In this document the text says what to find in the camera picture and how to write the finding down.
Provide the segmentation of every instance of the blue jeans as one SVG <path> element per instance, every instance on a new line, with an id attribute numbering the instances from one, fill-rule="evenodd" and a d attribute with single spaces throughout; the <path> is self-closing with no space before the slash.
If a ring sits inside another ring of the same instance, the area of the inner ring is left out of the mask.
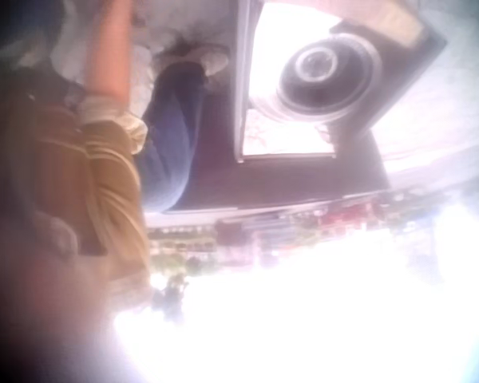
<path id="1" fill-rule="evenodd" d="M 183 195 L 199 134 L 204 83 L 204 71 L 194 63 L 171 65 L 158 77 L 143 117 L 147 140 L 135 158 L 147 212 L 166 211 Z"/>

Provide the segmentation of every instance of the person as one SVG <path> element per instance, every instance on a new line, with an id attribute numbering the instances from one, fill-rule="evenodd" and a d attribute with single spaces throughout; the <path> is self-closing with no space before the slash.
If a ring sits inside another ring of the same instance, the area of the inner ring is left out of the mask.
<path id="1" fill-rule="evenodd" d="M 127 110 L 132 7 L 133 0 L 105 0 L 87 95 L 75 111 L 53 77 L 0 66 L 0 381 L 141 381 L 111 326 L 116 312 L 152 298 L 133 159 L 148 129 Z M 161 94 L 169 99 L 155 100 L 148 119 L 154 136 L 165 134 L 147 139 L 157 158 L 177 150 L 171 126 L 195 140 L 197 114 L 188 107 L 198 102 L 183 102 L 192 92 L 178 79 L 193 78 L 201 92 L 205 57 L 200 51 L 165 66 Z"/>

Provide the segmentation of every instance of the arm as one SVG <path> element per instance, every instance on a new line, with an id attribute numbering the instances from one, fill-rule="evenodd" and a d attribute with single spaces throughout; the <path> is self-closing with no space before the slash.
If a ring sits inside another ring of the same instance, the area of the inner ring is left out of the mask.
<path id="1" fill-rule="evenodd" d="M 91 41 L 87 89 L 127 107 L 131 60 L 133 0 L 106 0 L 100 24 Z"/>

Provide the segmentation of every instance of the man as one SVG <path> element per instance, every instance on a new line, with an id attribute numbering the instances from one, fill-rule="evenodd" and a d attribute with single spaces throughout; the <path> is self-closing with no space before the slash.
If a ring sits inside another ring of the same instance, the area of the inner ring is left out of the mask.
<path id="1" fill-rule="evenodd" d="M 105 1 L 89 54 L 87 97 L 76 113 L 53 97 L 44 75 L 0 69 L 2 379 L 139 379 L 109 328 L 114 313 L 147 306 L 152 294 L 133 160 L 148 129 L 126 110 L 132 7 L 133 0 Z M 191 70 L 201 87 L 210 57 L 171 59 L 165 72 L 174 79 L 171 73 Z M 186 127 L 196 124 L 198 105 L 188 111 L 192 101 L 181 101 L 183 85 L 170 82 L 163 87 L 168 101 L 160 100 L 168 109 L 157 112 L 159 129 L 169 132 L 163 123 L 174 123 L 179 137 L 194 140 L 196 128 L 188 133 Z M 167 142 L 149 135 L 151 145 Z"/>

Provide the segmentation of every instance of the jeans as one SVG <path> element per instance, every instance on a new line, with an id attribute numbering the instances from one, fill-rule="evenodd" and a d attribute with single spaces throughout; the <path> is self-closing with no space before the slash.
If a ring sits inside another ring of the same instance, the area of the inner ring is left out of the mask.
<path id="1" fill-rule="evenodd" d="M 199 135 L 204 83 L 202 67 L 189 62 L 171 65 L 157 80 L 143 116 L 147 140 L 135 158 L 147 212 L 166 211 L 183 195 Z"/>

